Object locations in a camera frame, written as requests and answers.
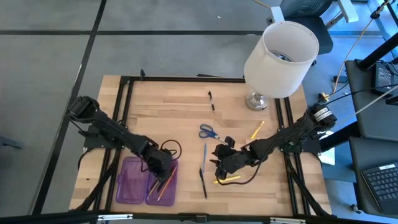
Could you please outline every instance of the desk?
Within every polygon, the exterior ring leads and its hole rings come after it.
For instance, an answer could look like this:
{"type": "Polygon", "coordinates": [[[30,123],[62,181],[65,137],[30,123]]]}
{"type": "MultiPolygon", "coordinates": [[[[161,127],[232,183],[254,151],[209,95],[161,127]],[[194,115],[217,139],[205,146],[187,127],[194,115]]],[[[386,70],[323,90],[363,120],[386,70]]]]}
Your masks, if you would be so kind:
{"type": "MultiPolygon", "coordinates": [[[[98,102],[107,114],[113,112],[119,80],[119,76],[104,76],[103,78],[98,102]]],[[[251,141],[251,135],[262,120],[265,123],[257,135],[258,138],[267,138],[275,134],[279,127],[274,100],[269,100],[267,108],[261,112],[246,108],[244,97],[249,90],[250,88],[244,83],[135,81],[127,120],[129,130],[136,134],[147,135],[159,144],[168,139],[176,139],[182,145],[176,199],[171,207],[149,206],[145,203],[121,204],[115,201],[115,188],[111,211],[291,216],[284,158],[278,150],[275,150],[263,163],[256,178],[250,184],[229,186],[212,184],[215,180],[216,167],[209,159],[215,158],[211,152],[219,142],[215,139],[200,139],[198,132],[201,124],[212,125],[222,138],[227,135],[233,137],[237,149],[251,141]],[[209,90],[213,95],[216,114],[211,111],[209,90]],[[206,170],[204,170],[208,200],[204,199],[198,175],[205,142],[208,148],[206,170]]],[[[302,87],[290,97],[290,102],[292,114],[296,120],[307,108],[302,87]]],[[[70,208],[79,206],[96,185],[103,155],[104,149],[94,149],[81,161],[70,208]]],[[[119,171],[126,156],[132,156],[128,149],[122,150],[119,171]]],[[[308,189],[323,209],[330,213],[318,159],[306,153],[303,153],[301,157],[308,189]]],[[[245,167],[235,174],[242,176],[239,179],[242,182],[250,178],[254,170],[254,168],[245,167]]],[[[104,188],[100,208],[104,208],[107,188],[107,186],[104,188]]],[[[298,188],[296,188],[296,195],[300,204],[298,188]]]]}
{"type": "MultiPolygon", "coordinates": [[[[351,91],[371,88],[371,71],[362,71],[356,62],[348,60],[345,63],[349,87],[351,91]]],[[[352,95],[355,111],[360,110],[378,96],[370,91],[352,95]]],[[[398,106],[387,105],[385,100],[379,100],[366,110],[356,115],[357,122],[337,131],[330,137],[321,140],[322,149],[326,150],[348,140],[348,137],[365,137],[386,141],[398,141],[398,106]]]]}
{"type": "Polygon", "coordinates": [[[353,155],[356,175],[356,184],[354,186],[358,208],[371,215],[398,218],[398,215],[385,215],[381,213],[361,175],[361,170],[398,161],[398,142],[350,138],[349,146],[353,155]]]}

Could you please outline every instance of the silver lamp base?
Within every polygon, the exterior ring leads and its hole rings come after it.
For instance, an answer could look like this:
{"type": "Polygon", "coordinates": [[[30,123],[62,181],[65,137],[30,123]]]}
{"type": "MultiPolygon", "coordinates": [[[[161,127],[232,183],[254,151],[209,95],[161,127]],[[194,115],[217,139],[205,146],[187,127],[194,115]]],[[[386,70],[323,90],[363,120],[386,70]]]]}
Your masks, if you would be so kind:
{"type": "Polygon", "coordinates": [[[244,102],[253,111],[262,111],[267,107],[267,98],[255,91],[248,93],[244,102]]]}

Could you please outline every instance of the blue pen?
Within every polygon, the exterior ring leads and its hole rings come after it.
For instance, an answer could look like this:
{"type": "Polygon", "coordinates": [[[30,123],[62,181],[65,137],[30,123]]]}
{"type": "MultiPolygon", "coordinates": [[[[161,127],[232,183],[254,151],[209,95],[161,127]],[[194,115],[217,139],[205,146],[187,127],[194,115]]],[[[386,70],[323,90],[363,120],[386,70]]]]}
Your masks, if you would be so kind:
{"type": "Polygon", "coordinates": [[[205,143],[205,154],[203,155],[203,164],[202,164],[202,166],[201,166],[202,172],[205,171],[206,153],[207,153],[207,143],[205,143]]]}

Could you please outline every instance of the scissors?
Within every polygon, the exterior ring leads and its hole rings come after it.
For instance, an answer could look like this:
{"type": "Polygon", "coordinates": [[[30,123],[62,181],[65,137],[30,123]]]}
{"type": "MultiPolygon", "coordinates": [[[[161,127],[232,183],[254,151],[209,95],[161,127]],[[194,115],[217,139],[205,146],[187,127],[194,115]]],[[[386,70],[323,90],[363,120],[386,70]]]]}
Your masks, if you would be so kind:
{"type": "Polygon", "coordinates": [[[214,129],[208,125],[208,124],[201,124],[200,125],[201,131],[199,132],[199,137],[201,138],[215,138],[222,143],[225,144],[225,142],[218,136],[217,133],[214,132],[214,129]]]}

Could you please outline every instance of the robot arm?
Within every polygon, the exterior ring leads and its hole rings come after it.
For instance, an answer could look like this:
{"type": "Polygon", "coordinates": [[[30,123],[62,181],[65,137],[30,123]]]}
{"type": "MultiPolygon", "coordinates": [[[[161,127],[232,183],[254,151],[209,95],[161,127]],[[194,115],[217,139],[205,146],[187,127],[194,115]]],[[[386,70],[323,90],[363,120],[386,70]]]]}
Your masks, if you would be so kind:
{"type": "Polygon", "coordinates": [[[120,142],[128,147],[134,155],[147,163],[149,172],[160,182],[165,182],[170,177],[171,152],[159,149],[158,144],[147,136],[130,133],[101,111],[96,100],[88,96],[79,96],[69,108],[67,115],[72,121],[92,124],[107,141],[120,142]]]}
{"type": "Polygon", "coordinates": [[[227,173],[233,174],[244,166],[258,166],[268,159],[268,155],[274,152],[276,147],[287,146],[288,152],[297,151],[309,135],[329,130],[335,125],[336,120],[335,115],[326,106],[315,104],[293,125],[279,130],[267,139],[254,140],[241,147],[240,151],[220,144],[213,152],[218,160],[211,160],[217,166],[216,176],[224,180],[227,173]]]}

